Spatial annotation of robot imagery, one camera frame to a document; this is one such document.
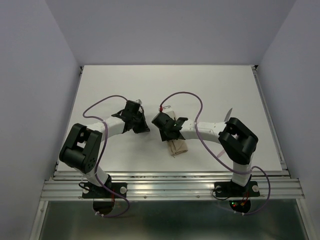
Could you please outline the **beige cloth napkin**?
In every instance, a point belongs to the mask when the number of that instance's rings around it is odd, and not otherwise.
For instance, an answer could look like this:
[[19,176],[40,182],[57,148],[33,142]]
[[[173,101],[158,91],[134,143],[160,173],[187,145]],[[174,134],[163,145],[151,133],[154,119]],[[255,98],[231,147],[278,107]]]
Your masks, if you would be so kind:
[[171,156],[177,156],[188,151],[185,138],[181,134],[183,124],[188,120],[187,117],[173,118],[166,128],[166,142]]

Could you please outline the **pink handled knife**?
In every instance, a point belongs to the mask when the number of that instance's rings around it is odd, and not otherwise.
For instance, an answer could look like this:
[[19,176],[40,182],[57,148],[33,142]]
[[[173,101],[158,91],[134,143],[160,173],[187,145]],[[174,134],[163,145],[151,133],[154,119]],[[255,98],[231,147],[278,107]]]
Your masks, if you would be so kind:
[[228,112],[225,115],[224,121],[227,122],[230,117],[231,117],[231,113],[232,113],[233,108],[229,109]]

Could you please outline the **pink handled fork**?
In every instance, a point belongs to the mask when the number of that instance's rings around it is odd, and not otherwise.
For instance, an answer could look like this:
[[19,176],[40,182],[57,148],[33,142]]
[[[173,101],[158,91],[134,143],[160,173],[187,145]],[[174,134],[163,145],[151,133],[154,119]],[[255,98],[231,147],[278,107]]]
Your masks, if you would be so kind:
[[220,158],[223,154],[225,154],[225,150],[222,150],[222,151],[217,155],[217,157]]

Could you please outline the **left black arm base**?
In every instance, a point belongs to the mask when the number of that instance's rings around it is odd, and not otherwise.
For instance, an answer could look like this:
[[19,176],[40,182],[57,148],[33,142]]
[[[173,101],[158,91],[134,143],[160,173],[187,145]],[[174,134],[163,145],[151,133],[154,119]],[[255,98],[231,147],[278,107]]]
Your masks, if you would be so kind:
[[82,189],[83,199],[124,199],[127,197],[128,184],[126,182],[109,181],[107,183],[109,190],[88,181],[81,181],[78,186]]

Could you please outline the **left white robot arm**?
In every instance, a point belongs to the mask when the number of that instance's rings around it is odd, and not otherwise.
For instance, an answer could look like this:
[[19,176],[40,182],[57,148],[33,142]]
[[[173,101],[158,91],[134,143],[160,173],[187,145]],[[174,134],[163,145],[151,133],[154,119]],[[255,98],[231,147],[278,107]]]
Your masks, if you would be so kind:
[[109,118],[91,125],[74,124],[60,150],[59,160],[81,173],[100,197],[111,193],[111,176],[104,172],[99,161],[108,138],[129,131],[148,133],[141,100],[127,100],[124,109]]

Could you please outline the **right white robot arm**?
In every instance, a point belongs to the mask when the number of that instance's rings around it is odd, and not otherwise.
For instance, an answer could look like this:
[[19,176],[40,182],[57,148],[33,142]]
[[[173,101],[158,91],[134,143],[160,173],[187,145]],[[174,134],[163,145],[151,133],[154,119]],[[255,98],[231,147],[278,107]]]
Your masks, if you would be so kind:
[[[151,121],[160,132],[161,140],[200,140],[205,149],[226,169],[232,172],[231,192],[242,195],[248,190],[251,177],[251,161],[258,144],[258,137],[238,118],[231,117],[224,122],[195,122],[186,117],[173,119],[167,113],[159,112]],[[206,142],[220,144],[233,162],[225,165]]]

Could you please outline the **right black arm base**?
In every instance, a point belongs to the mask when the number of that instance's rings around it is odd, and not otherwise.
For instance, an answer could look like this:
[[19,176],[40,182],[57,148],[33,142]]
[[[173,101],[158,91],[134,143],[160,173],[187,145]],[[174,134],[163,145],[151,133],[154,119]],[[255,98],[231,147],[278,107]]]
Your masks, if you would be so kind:
[[217,198],[259,197],[260,189],[256,181],[249,180],[245,186],[230,181],[217,181],[212,190]]

